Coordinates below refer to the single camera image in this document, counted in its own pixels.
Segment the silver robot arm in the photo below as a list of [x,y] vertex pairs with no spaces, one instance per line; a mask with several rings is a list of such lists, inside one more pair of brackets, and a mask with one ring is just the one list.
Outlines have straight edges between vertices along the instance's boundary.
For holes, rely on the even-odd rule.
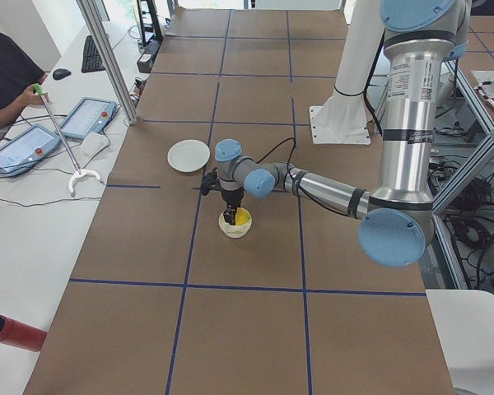
[[468,1],[360,1],[352,14],[333,94],[310,108],[317,144],[356,144],[367,139],[366,88],[380,55],[389,60],[379,185],[366,191],[289,162],[258,163],[233,139],[217,143],[217,167],[203,193],[220,192],[223,230],[236,225],[246,193],[257,198],[275,188],[306,197],[360,221],[358,240],[372,260],[405,267],[425,252],[434,233],[433,197],[426,184],[441,65],[466,50]]

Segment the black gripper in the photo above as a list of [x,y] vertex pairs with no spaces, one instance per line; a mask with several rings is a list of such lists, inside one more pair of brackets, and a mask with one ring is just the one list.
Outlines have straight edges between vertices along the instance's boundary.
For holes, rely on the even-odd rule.
[[235,190],[221,191],[221,197],[226,203],[226,209],[223,212],[225,223],[229,225],[235,224],[236,208],[241,206],[242,199],[244,197],[244,189],[238,188]]

